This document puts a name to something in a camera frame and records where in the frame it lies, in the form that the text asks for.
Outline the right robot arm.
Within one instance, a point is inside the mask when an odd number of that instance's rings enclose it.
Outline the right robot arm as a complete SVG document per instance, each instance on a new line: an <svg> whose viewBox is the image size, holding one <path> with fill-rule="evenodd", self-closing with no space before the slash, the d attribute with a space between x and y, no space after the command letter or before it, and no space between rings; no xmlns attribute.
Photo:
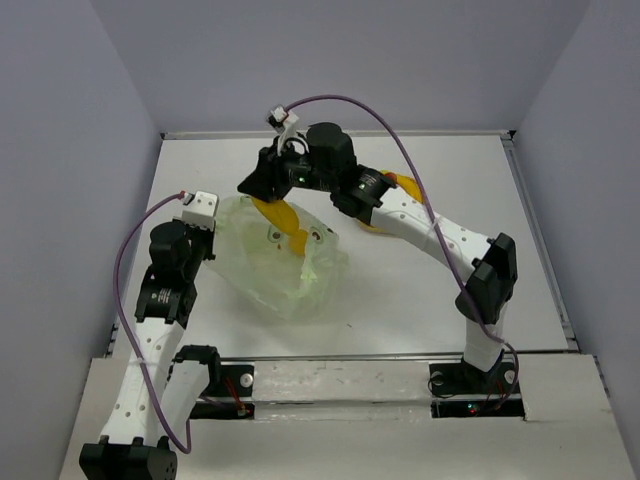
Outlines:
<svg viewBox="0 0 640 480"><path fill-rule="evenodd" d="M284 233L291 231L284 199L294 188L328 193L342 214L406 241L447 267L460 288L455 306L466 319L462 384L482 392L496 381L507 347L501 337L503 310L518 279L510 236L491 238L436 214L398 177L360 164L352 138L334 123L276 137L259 150L255 169L238 186Z"/></svg>

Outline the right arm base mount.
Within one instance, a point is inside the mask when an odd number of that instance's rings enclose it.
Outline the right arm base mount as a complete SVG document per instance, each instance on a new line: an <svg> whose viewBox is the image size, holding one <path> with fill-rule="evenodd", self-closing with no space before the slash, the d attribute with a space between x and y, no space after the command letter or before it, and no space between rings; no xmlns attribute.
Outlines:
<svg viewBox="0 0 640 480"><path fill-rule="evenodd" d="M427 388L435 419L523 418L520 386L513 386L512 361L481 372L460 362L429 365Z"/></svg>

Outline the fake yellow banana bunch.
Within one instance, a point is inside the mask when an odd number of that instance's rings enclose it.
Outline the fake yellow banana bunch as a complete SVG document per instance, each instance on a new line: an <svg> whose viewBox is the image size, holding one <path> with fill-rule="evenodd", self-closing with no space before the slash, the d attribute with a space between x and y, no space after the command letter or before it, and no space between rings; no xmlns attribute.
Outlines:
<svg viewBox="0 0 640 480"><path fill-rule="evenodd" d="M381 198L385 207L406 207L423 203L423 195L414 178L388 170L382 170L381 173L393 183L393 187Z"/></svg>

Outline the fake yellow starfruit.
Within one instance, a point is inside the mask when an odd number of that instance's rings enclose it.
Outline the fake yellow starfruit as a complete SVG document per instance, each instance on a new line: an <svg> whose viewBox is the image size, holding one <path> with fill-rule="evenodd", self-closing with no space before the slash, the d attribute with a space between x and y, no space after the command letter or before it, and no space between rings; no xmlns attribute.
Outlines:
<svg viewBox="0 0 640 480"><path fill-rule="evenodd" d="M251 197L251 201L276 229L288 237L290 250L298 256L304 256L308 232L301 228L296 211L284 200L265 202Z"/></svg>

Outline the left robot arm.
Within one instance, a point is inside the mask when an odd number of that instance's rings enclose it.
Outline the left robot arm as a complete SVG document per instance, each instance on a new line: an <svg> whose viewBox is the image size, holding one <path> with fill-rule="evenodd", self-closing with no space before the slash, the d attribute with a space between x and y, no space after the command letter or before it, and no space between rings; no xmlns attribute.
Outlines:
<svg viewBox="0 0 640 480"><path fill-rule="evenodd" d="M191 412L221 383L218 350L181 343L197 298L195 278L214 257L214 231L213 222L180 220L151 230L135 322L122 325L132 354L98 441L81 449L86 478L174 479L179 454L191 452Z"/></svg>

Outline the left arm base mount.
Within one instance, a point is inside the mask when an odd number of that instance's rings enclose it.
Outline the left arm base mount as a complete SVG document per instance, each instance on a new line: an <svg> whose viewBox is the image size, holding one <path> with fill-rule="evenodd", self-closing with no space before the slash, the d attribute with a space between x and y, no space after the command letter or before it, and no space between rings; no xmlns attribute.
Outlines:
<svg viewBox="0 0 640 480"><path fill-rule="evenodd" d="M254 418L254 366L223 364L221 379L197 400L191 420L251 420Z"/></svg>

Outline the light green plastic bag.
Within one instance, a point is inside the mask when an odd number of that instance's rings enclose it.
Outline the light green plastic bag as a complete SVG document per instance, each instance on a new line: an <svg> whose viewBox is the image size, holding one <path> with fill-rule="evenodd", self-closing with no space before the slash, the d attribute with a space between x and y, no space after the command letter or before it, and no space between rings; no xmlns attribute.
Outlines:
<svg viewBox="0 0 640 480"><path fill-rule="evenodd" d="M221 200L214 251L207 268L227 281L261 315L279 321L313 321L332 304L348 267L339 236L293 203L300 228L308 234L302 255L290 237L265 218L250 197Z"/></svg>

